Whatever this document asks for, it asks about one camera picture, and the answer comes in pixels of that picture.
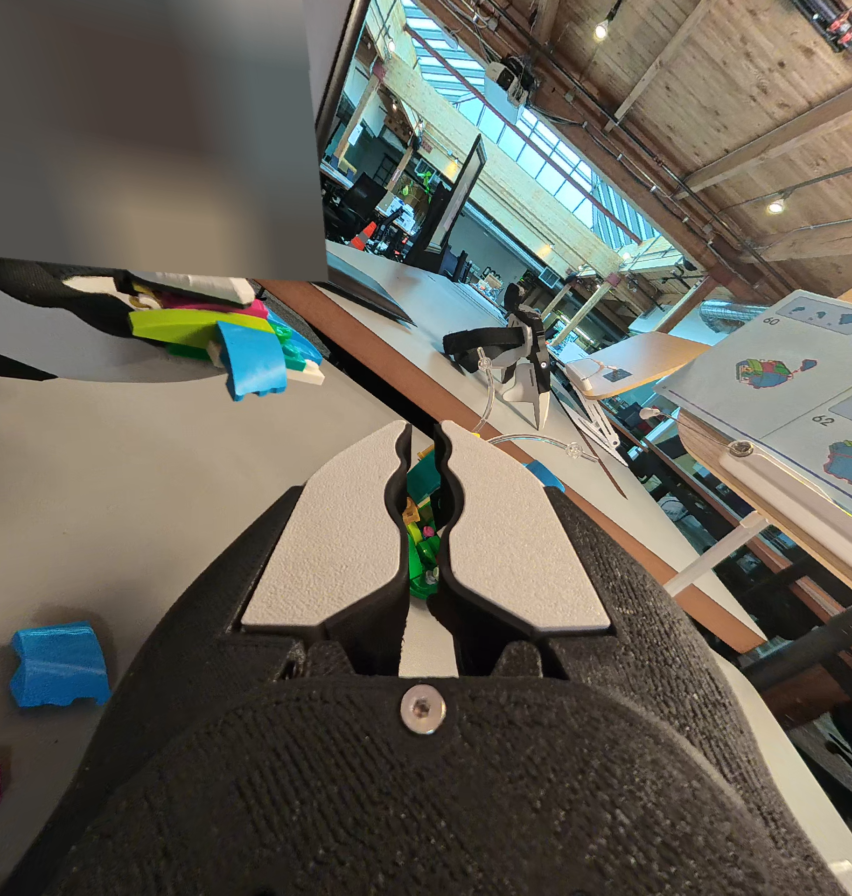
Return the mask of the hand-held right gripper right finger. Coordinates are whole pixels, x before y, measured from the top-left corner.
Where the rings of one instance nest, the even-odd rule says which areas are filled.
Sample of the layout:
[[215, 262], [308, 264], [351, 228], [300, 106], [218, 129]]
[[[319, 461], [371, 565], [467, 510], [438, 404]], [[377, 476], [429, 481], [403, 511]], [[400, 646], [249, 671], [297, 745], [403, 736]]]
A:
[[565, 495], [453, 421], [434, 437], [442, 532], [429, 609], [453, 638], [458, 673], [487, 675], [509, 644], [524, 642], [559, 675], [552, 641], [613, 633], [552, 502]]

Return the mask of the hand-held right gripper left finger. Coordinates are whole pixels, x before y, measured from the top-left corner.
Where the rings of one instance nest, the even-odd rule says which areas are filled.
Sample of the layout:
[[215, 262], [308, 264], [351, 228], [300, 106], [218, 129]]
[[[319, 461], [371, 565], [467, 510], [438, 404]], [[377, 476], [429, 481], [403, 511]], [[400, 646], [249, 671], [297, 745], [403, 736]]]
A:
[[409, 611], [402, 521], [412, 427], [395, 420], [301, 488], [241, 617], [251, 633], [339, 643], [353, 669], [396, 676]]

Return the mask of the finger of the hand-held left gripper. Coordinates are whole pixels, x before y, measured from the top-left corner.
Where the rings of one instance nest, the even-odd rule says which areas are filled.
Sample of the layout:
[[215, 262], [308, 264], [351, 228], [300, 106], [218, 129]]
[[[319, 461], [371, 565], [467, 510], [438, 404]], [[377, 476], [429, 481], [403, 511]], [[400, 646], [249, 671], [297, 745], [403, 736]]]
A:
[[14, 260], [0, 257], [0, 290], [38, 308], [61, 308], [116, 337], [131, 335], [129, 315], [201, 309], [253, 314], [256, 290], [243, 278]]
[[0, 355], [57, 377], [97, 383], [182, 383], [224, 371], [159, 343], [97, 330], [70, 311], [29, 305], [0, 290]]

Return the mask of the green lego assembly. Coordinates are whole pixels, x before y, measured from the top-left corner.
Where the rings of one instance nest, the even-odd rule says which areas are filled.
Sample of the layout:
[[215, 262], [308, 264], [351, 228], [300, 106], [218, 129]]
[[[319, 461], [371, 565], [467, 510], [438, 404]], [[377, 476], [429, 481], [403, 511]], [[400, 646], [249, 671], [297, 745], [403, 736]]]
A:
[[435, 446], [417, 454], [406, 477], [402, 520], [408, 535], [409, 588], [412, 598], [426, 602], [439, 589], [439, 554], [448, 514], [442, 505], [441, 476]]

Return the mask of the multicolour lego model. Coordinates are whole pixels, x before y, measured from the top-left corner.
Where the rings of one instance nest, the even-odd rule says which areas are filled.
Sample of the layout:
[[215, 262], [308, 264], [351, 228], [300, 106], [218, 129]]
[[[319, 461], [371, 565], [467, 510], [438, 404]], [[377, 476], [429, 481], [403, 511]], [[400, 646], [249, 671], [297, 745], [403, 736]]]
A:
[[280, 394], [291, 383], [324, 383], [322, 352], [246, 280], [132, 275], [130, 287], [132, 335], [163, 343], [174, 356], [209, 361], [225, 372], [234, 401]]

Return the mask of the lego instruction booklet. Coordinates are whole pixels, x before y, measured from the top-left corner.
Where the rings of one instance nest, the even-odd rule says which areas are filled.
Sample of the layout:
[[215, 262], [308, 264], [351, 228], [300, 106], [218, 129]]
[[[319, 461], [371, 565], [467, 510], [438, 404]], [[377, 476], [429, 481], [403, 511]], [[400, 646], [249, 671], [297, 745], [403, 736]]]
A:
[[656, 392], [761, 446], [852, 515], [852, 303], [795, 290]]

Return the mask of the clear plastic tube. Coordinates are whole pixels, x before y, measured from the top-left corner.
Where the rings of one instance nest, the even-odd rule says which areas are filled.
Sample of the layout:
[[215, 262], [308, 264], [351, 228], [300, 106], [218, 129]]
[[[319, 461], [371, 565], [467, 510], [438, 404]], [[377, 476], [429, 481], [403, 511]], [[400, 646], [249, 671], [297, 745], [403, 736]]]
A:
[[562, 450], [567, 457], [577, 460], [584, 458], [590, 462], [600, 464], [601, 459], [594, 449], [587, 449], [581, 442], [561, 442], [557, 439], [550, 438], [543, 433], [550, 409], [551, 400], [551, 363], [545, 357], [538, 360], [531, 359], [524, 364], [514, 366], [515, 376], [513, 385], [506, 392], [501, 393], [499, 386], [493, 377], [491, 370], [497, 366], [496, 362], [500, 360], [500, 356], [488, 357], [483, 347], [478, 347], [477, 368], [485, 374], [486, 383], [488, 385], [488, 401], [486, 409], [476, 424], [472, 433], [479, 437], [480, 431], [487, 424], [490, 412], [493, 408], [495, 399], [501, 397], [504, 399], [517, 400], [521, 397], [532, 399], [532, 405], [535, 417], [534, 432], [525, 434], [499, 434], [487, 440], [488, 443], [500, 445], [505, 442], [543, 442]]

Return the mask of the small wooden board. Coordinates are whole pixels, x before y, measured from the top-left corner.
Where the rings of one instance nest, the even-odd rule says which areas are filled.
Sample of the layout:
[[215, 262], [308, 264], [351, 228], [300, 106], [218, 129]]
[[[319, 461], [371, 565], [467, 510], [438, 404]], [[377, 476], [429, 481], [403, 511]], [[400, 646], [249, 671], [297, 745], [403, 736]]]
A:
[[709, 348], [657, 331], [639, 333], [567, 364], [565, 375], [583, 396], [608, 399], [663, 379]]

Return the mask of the black flat stand base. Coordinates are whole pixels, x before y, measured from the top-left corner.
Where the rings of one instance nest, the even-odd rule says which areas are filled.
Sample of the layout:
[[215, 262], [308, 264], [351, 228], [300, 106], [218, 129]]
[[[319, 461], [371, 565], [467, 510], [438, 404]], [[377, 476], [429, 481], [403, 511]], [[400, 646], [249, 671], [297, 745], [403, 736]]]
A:
[[339, 256], [327, 252], [328, 278], [314, 284], [368, 308], [387, 319], [415, 326], [409, 314], [372, 277]]

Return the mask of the white booklet clip bar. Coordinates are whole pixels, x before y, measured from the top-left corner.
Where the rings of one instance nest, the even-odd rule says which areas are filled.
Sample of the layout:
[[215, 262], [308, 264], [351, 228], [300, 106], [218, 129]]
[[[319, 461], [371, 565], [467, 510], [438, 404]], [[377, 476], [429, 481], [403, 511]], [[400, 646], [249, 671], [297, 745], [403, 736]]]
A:
[[750, 442], [714, 451], [731, 487], [781, 532], [852, 586], [852, 515]]

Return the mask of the blue curved printed brick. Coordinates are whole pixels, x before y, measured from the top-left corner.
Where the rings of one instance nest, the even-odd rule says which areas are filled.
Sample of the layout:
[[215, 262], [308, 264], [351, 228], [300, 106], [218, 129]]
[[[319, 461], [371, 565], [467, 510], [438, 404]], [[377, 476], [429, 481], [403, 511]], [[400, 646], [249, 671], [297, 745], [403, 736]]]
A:
[[103, 706], [110, 699], [105, 657], [89, 622], [22, 629], [11, 646], [19, 665], [9, 690], [20, 708], [67, 707], [77, 699]]

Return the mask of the black framed standing panel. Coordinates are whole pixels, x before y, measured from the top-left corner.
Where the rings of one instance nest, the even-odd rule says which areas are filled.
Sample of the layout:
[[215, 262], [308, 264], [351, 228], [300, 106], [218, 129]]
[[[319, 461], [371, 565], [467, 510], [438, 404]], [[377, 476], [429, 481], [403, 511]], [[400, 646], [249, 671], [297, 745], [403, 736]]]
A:
[[486, 162], [484, 142], [478, 133], [454, 184], [447, 187], [439, 183], [436, 188], [420, 230], [405, 256], [405, 265], [428, 273], [443, 273], [447, 268], [451, 232]]

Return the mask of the ceiling projector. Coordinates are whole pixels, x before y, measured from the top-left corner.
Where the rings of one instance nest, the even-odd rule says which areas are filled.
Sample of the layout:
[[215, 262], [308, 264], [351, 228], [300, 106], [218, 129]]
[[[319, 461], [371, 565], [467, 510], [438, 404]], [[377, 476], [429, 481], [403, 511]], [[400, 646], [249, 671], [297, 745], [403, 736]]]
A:
[[538, 84], [529, 61], [521, 56], [507, 55], [488, 62], [485, 75], [504, 92], [515, 107], [524, 106]]

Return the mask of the black and white strapped tool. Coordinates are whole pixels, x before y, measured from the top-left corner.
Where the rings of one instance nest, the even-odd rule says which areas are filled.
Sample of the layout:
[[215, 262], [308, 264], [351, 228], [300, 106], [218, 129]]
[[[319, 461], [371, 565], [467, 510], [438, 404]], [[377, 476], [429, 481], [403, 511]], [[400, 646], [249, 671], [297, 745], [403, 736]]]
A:
[[551, 362], [544, 320], [524, 303], [524, 288], [507, 286], [503, 306], [505, 327], [458, 330], [443, 337], [443, 354], [466, 372], [482, 373], [488, 387], [488, 403], [475, 431], [487, 423], [494, 400], [531, 404], [534, 427], [542, 431], [551, 399]]

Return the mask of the silver ventilation duct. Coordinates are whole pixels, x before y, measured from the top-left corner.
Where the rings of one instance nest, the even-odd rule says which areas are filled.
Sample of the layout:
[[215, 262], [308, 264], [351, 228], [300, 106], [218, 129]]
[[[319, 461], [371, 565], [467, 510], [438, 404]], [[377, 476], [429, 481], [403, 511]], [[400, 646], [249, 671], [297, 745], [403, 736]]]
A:
[[768, 310], [767, 306], [747, 305], [723, 299], [706, 299], [698, 307], [701, 321], [713, 332], [730, 334]]

